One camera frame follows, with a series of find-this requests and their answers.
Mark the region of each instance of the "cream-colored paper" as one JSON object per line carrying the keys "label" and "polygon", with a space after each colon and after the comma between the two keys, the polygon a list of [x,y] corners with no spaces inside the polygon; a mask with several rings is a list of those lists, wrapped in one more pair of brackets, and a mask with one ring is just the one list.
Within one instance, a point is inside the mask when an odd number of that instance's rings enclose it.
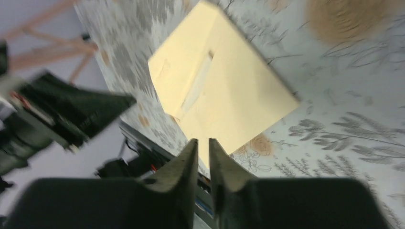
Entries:
{"label": "cream-colored paper", "polygon": [[298,107],[224,13],[205,1],[149,59],[149,70],[163,109],[188,139],[200,139],[208,168],[208,138],[231,154]]}

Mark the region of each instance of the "table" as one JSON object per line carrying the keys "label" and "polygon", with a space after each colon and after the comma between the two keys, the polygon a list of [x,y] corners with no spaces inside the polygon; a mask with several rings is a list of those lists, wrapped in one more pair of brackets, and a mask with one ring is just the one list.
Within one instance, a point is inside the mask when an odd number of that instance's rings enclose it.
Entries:
{"label": "table", "polygon": [[[301,101],[231,157],[258,177],[358,179],[392,228],[405,228],[405,10],[369,39],[327,45],[308,28],[305,0],[277,2],[215,0]],[[174,155],[187,139],[163,112],[147,59],[196,3],[87,0],[76,7],[101,49],[96,58],[110,90],[139,102],[122,119]],[[201,163],[199,170],[209,176]]]}

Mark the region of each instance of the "floral tablecloth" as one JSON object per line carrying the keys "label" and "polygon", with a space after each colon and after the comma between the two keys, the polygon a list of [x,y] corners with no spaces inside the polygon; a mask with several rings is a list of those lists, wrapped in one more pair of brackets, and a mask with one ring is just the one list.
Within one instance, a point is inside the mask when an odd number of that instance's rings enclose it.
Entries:
{"label": "floral tablecloth", "polygon": [[[164,113],[147,60],[197,1],[85,0],[76,7],[100,47],[110,90],[139,102],[122,119],[175,155],[187,139]],[[404,229],[405,9],[371,38],[327,45],[308,28],[306,0],[213,1],[301,101],[231,157],[258,177],[358,179],[378,197],[389,225]],[[209,175],[201,162],[199,169]]]}

